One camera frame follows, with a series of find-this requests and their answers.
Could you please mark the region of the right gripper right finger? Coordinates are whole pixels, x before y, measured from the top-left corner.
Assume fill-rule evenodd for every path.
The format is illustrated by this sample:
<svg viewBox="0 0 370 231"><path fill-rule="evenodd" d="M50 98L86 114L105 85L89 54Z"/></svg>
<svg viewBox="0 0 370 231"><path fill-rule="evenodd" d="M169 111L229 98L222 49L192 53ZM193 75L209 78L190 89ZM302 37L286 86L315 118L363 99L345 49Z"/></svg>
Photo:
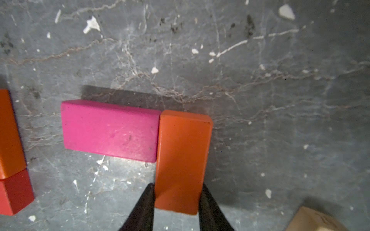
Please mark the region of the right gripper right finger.
<svg viewBox="0 0 370 231"><path fill-rule="evenodd" d="M199 200L198 216L201 231L234 231L205 184Z"/></svg>

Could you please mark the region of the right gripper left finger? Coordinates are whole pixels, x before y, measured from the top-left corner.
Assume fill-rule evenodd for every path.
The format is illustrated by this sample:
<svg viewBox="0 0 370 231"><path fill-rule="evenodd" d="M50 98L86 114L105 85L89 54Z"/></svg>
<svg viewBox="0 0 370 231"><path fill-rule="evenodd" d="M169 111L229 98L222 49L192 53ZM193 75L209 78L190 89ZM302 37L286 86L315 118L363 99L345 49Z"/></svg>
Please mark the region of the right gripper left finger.
<svg viewBox="0 0 370 231"><path fill-rule="evenodd" d="M154 208L154 184L150 183L143 191L141 197L119 231L152 231Z"/></svg>

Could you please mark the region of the dark orange block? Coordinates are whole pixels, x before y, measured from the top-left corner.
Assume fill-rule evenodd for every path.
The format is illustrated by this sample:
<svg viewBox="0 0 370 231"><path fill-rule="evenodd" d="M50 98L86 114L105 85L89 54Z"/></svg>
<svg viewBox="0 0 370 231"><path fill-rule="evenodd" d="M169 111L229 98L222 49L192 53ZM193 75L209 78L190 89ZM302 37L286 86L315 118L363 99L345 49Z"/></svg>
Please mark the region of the dark orange block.
<svg viewBox="0 0 370 231"><path fill-rule="evenodd" d="M213 121L207 115L165 110L160 116L155 207L198 213Z"/></svg>

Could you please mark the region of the magenta block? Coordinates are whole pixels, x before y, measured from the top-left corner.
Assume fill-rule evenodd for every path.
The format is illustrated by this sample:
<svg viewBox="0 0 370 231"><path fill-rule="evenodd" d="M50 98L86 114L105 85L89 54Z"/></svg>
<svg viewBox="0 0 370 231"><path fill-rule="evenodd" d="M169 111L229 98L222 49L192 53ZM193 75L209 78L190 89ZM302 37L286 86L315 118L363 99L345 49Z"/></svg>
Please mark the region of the magenta block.
<svg viewBox="0 0 370 231"><path fill-rule="evenodd" d="M154 163L161 112L70 100L61 103L66 149Z"/></svg>

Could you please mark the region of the red block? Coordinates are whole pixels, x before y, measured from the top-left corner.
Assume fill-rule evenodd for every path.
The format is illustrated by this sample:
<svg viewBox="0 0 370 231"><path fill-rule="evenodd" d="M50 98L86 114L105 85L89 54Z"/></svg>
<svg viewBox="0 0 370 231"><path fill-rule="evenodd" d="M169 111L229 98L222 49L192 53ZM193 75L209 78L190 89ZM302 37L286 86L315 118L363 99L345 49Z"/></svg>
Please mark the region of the red block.
<svg viewBox="0 0 370 231"><path fill-rule="evenodd" d="M1 215L13 216L35 199L27 169L1 180Z"/></svg>

